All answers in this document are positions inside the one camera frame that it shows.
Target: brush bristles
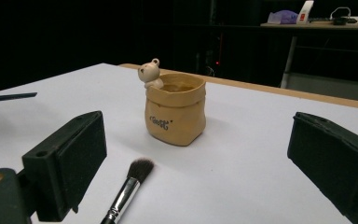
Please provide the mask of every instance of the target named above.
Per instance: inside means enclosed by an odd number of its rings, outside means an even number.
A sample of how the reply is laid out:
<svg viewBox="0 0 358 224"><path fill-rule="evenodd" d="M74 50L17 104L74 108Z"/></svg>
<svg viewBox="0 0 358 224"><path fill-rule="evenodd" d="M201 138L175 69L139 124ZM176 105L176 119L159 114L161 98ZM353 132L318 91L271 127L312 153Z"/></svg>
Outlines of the brush bristles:
<svg viewBox="0 0 358 224"><path fill-rule="evenodd" d="M150 159L141 158L131 163L127 178L137 179L141 184L144 183L147 176L153 170L154 163Z"/></svg>

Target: desk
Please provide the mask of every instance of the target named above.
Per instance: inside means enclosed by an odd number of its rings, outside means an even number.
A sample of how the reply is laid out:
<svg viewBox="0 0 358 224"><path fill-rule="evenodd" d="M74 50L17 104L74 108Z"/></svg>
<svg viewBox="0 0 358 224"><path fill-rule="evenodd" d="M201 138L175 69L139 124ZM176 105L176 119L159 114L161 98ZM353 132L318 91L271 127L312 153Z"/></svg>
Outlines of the desk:
<svg viewBox="0 0 358 224"><path fill-rule="evenodd" d="M324 23L309 23L309 24L269 24L269 23L262 23L260 26L268 27L272 29L283 29L283 30L313 30L313 31L337 31L337 32L358 32L358 23L355 24L347 24L347 25L333 25L333 24L324 24ZM287 87L287 82L290 76L292 61L295 55L295 48L296 48L297 36L293 35L292 43L289 49L289 54L287 56L286 66L282 75L281 81L281 88Z"/></svg>
<svg viewBox="0 0 358 224"><path fill-rule="evenodd" d="M358 133L354 101L337 105L206 77L207 127L190 146L175 147L148 134L144 84L136 70L124 66L97 64L0 91L38 92L34 98L0 102L0 168L17 172L21 156L64 123L103 111L108 156L78 214L70 212L63 223L99 223L130 163L143 156L156 168L120 224L350 223L286 153L297 111ZM36 216L32 220L39 223Z"/></svg>

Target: cup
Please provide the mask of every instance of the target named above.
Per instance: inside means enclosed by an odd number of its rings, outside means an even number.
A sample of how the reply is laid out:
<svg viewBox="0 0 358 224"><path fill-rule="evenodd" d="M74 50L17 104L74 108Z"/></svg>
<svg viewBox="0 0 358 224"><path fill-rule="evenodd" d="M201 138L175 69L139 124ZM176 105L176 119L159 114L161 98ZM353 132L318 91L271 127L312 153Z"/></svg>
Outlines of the cup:
<svg viewBox="0 0 358 224"><path fill-rule="evenodd" d="M163 142L188 146L206 126L205 80L180 73L160 78L164 83L161 89L146 90L146 128Z"/></svg>

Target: table edge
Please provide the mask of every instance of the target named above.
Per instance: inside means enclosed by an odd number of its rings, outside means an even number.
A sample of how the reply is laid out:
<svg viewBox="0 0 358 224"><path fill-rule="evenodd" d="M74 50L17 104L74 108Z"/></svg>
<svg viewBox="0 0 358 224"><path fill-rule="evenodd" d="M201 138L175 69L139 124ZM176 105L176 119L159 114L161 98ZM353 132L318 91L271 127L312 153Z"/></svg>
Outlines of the table edge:
<svg viewBox="0 0 358 224"><path fill-rule="evenodd" d="M118 66L125 67L125 68L138 69L138 67L140 65L134 64L134 63L122 63L122 64L119 64ZM162 75L167 74L167 73L184 73L184 74L189 74L189 75L196 76L196 77L201 77L205 81L215 83L215 84L245 88L245 89L254 90L254 91L270 92L270 93L275 93L275 94L280 94L280 95L285 95L285 96L297 97L297 98L301 98L301 99L308 99L308 100L314 100L314 101L319 101L319 102L325 102L325 103L329 103L329 104L345 105L345 106L358 108L358 101L351 100L351 99L321 95L321 94L316 94L316 93L309 93L309 92L304 92L304 91L293 91L293 90L281 89L281 88L276 88L276 87L257 85L257 84L248 83L248 82L224 79L224 78L220 78L220 77L206 77L206 76L202 76L202 75L196 75L196 74L179 72L179 71L168 70L168 69L160 69L160 72Z"/></svg>

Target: brush handle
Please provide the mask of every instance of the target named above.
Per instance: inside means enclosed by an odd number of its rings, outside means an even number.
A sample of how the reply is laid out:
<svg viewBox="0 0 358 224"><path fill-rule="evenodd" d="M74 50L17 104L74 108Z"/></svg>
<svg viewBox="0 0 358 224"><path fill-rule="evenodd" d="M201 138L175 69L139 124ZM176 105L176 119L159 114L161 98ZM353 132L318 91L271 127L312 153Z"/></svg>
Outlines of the brush handle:
<svg viewBox="0 0 358 224"><path fill-rule="evenodd" d="M103 221L101 222L101 224L116 224L114 220L109 219L109 218L104 218Z"/></svg>
<svg viewBox="0 0 358 224"><path fill-rule="evenodd" d="M132 177L127 178L101 224L118 223L121 215L126 211L127 206L140 186L141 183L137 179Z"/></svg>

